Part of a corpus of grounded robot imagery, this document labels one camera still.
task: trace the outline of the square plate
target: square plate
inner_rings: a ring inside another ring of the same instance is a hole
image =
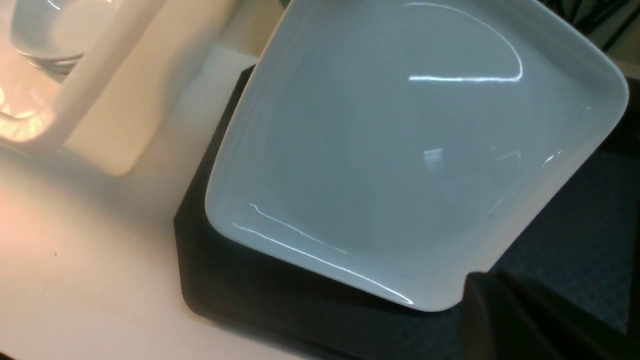
[[[225,135],[224,236],[451,307],[618,123],[622,73],[536,0],[295,0]]]

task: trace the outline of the black tray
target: black tray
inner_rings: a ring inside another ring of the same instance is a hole
[[[174,219],[182,292],[197,314],[324,359],[458,359],[458,306],[420,313],[218,234],[204,211],[244,71]],[[529,275],[624,331],[640,161],[596,152],[495,268]]]

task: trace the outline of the table surface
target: table surface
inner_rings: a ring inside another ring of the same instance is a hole
[[[17,360],[299,359],[194,315],[172,218],[282,9],[245,0],[129,175],[0,149],[0,350]]]

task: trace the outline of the white table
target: white table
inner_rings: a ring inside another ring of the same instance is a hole
[[[299,359],[193,314],[172,218],[237,76],[282,14],[247,0],[128,176],[0,149],[0,352],[16,360]]]

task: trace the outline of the white container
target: white container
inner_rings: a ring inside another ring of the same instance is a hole
[[[13,54],[12,4],[3,7],[0,65],[12,71],[0,76],[0,110],[20,119],[0,118],[0,145],[28,154],[64,146],[107,174],[125,174],[200,68],[236,3],[121,0],[109,28],[61,85]]]
[[[225,237],[422,311],[611,132],[620,70],[538,0],[295,0],[205,199]]]

